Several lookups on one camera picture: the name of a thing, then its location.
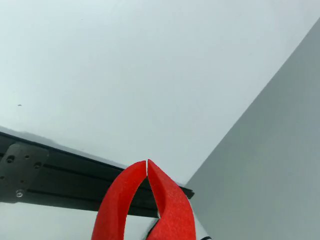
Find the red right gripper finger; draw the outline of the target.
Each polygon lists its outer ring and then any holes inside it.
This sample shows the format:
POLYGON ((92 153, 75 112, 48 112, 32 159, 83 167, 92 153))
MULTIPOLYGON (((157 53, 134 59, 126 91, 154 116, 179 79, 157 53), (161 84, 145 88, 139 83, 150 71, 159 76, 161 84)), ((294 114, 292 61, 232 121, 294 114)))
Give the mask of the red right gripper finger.
POLYGON ((160 219, 148 240, 194 240, 195 218, 182 189, 153 161, 147 162, 147 177, 160 219))

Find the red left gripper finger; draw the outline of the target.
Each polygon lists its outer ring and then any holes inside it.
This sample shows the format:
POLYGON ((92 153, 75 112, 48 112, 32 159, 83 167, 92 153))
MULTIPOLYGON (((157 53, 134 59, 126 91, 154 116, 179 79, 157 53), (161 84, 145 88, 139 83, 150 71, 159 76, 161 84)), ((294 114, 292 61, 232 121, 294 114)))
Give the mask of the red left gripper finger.
POLYGON ((116 177, 99 207, 91 236, 93 240, 124 239, 130 204, 146 177, 144 160, 130 165, 116 177))

